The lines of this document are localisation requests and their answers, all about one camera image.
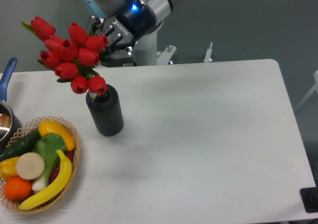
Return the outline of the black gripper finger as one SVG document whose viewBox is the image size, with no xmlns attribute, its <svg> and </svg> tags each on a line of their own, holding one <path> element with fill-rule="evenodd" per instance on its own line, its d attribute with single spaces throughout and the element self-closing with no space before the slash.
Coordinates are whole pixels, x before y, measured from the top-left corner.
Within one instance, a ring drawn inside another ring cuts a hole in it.
<svg viewBox="0 0 318 224">
<path fill-rule="evenodd" d="M 99 53 L 98 65 L 104 67 L 133 67 L 135 58 L 132 47 L 126 47 L 117 51 L 112 51 L 110 47 L 105 47 Z"/>
<path fill-rule="evenodd" d="M 90 15 L 85 28 L 87 34 L 89 36 L 106 35 L 106 31 L 104 30 L 104 21 L 105 18 L 100 18 L 94 14 Z"/>
</svg>

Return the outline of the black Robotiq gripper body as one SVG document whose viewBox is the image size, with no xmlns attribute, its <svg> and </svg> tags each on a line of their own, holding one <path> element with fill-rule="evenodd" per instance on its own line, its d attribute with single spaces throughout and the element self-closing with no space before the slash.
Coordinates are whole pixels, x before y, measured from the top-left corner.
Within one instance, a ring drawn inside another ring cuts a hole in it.
<svg viewBox="0 0 318 224">
<path fill-rule="evenodd" d="M 108 47 L 134 46 L 156 24 L 150 9 L 139 0 L 129 0 L 104 19 L 102 34 L 107 36 Z"/>
</svg>

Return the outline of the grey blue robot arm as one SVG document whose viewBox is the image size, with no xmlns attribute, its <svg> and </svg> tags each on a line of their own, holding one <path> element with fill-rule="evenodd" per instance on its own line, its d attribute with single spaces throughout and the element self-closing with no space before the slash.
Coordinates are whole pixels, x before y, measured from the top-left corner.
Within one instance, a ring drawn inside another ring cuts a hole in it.
<svg viewBox="0 0 318 224">
<path fill-rule="evenodd" d="M 81 0 L 90 13 L 86 31 L 106 35 L 109 45 L 104 67 L 168 65 L 173 45 L 157 51 L 157 33 L 163 20 L 185 0 Z"/>
</svg>

